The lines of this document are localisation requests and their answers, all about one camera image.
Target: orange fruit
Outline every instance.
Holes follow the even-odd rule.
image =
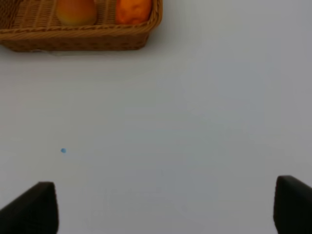
[[[152,0],[117,0],[116,23],[138,24],[148,21]]]
[[[94,0],[58,0],[57,16],[64,25],[92,25],[97,20],[97,8]]]

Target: basket rim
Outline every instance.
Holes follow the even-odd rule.
[[[137,25],[105,24],[81,27],[54,26],[19,29],[0,29],[0,43],[24,39],[90,38],[103,36],[137,36],[150,33],[162,20],[162,0],[155,0],[151,17]]]

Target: black object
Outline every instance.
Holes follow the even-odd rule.
[[[40,182],[0,210],[0,234],[56,234],[59,213],[54,183]]]
[[[279,176],[274,200],[279,234],[312,234],[312,188],[290,176]]]

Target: woven basket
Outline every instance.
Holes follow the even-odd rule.
[[[150,19],[116,25],[116,0],[96,0],[95,25],[62,26],[56,0],[0,0],[0,44],[13,51],[136,50],[162,19],[162,0],[153,0]]]

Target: white surface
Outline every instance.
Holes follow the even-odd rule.
[[[0,206],[51,180],[60,234],[276,233],[276,177],[312,185],[311,10],[165,0],[140,51],[2,48]]]

